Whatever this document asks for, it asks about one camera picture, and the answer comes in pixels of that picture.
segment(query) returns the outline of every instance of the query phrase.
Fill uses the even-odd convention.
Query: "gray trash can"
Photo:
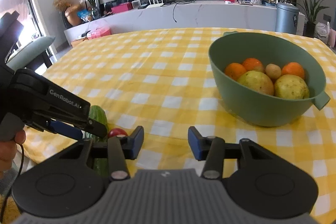
[[[298,18],[299,9],[297,7],[278,2],[275,31],[296,34]]]

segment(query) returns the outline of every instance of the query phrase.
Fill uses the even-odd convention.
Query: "plastic bag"
[[[89,22],[92,20],[92,16],[88,10],[81,10],[77,12],[78,17],[84,22]]]
[[[329,22],[328,22],[328,25],[325,25],[321,22],[316,24],[314,37],[321,40],[324,44],[327,44],[328,42],[329,33],[330,33]]]

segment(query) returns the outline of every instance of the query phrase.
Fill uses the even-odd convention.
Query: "bowl handle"
[[[329,101],[329,95],[325,91],[323,91],[313,99],[313,104],[318,110],[321,110]]]
[[[226,36],[226,35],[228,35],[228,34],[233,34],[233,33],[239,33],[239,32],[237,32],[237,31],[233,31],[233,32],[225,32],[225,33],[223,33],[223,37]]]

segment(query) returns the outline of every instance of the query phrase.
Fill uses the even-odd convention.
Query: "cable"
[[[3,203],[2,203],[2,207],[1,207],[1,211],[0,211],[0,223],[2,223],[3,221],[3,215],[5,213],[5,208],[6,208],[6,204],[7,204],[7,199],[10,197],[11,193],[12,193],[12,186],[15,182],[15,180],[21,175],[21,172],[22,172],[22,168],[23,168],[23,161],[25,159],[25,150],[23,148],[23,145],[22,144],[19,144],[19,146],[21,147],[21,154],[22,154],[22,157],[21,157],[21,163],[20,163],[20,168],[19,168],[19,171],[17,172],[17,175],[14,179],[14,181],[12,182],[12,185],[10,186],[4,200],[3,200]]]
[[[177,23],[177,21],[175,20],[175,18],[174,18],[174,11],[175,11],[175,8],[176,8],[176,5],[177,5],[178,3],[176,3],[175,4],[175,6],[174,6],[174,9],[173,9],[173,20]]]
[[[176,1],[172,1],[170,3],[165,3],[163,5],[163,7],[175,4],[174,9],[173,9],[173,20],[177,23],[176,19],[174,18],[174,11],[175,11],[175,8],[176,8],[177,4],[189,4],[189,3],[194,3],[195,1],[196,0],[176,0]]]

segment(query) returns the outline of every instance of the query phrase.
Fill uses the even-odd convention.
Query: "table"
[[[311,107],[298,120],[279,128],[245,123],[225,112],[209,65],[208,48],[226,31],[270,33],[290,40],[322,65],[330,102]],[[233,28],[159,29],[116,34],[84,41],[44,74],[106,112],[109,128],[128,133],[142,125],[145,140],[135,161],[138,168],[195,168],[187,129],[226,142],[250,138],[311,174],[319,186],[312,215],[329,224],[336,218],[336,55],[318,39]],[[66,137],[27,130],[26,154],[41,162],[74,143]],[[226,160],[224,176],[236,169]]]

